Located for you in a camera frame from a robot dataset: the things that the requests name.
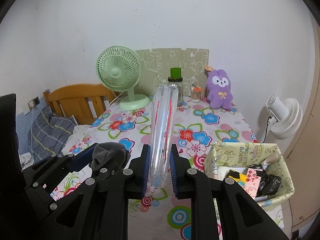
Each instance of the wall socket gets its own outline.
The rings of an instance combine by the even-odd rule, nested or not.
[[[31,100],[30,102],[28,102],[28,107],[30,109],[30,111],[32,110],[32,108],[34,108],[35,106],[40,104],[40,100],[39,97],[34,98],[33,100]]]

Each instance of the white fan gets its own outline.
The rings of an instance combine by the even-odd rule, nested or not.
[[[302,108],[295,98],[286,98],[282,102],[272,95],[266,106],[272,114],[268,126],[276,139],[287,139],[297,131],[302,121]]]

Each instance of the yellow ribbon bow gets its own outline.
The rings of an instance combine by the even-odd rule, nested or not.
[[[218,95],[221,96],[220,99],[226,99],[227,92],[219,92]]]

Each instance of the glass jar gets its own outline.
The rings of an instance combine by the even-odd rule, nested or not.
[[[178,104],[177,106],[182,106],[183,103],[183,85],[182,85],[182,77],[178,79],[173,79],[171,77],[168,77],[168,82],[170,84],[174,84],[178,87],[179,89],[179,94],[178,94]]]

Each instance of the paper box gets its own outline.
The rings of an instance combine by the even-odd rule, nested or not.
[[[278,145],[272,143],[215,142],[204,161],[204,172],[208,177],[215,178],[219,166],[249,167],[252,164],[262,163],[275,152],[279,153],[279,158],[276,163],[268,166],[266,172],[267,174],[280,176],[281,184],[272,199],[258,203],[265,211],[270,211],[294,194],[291,176]]]

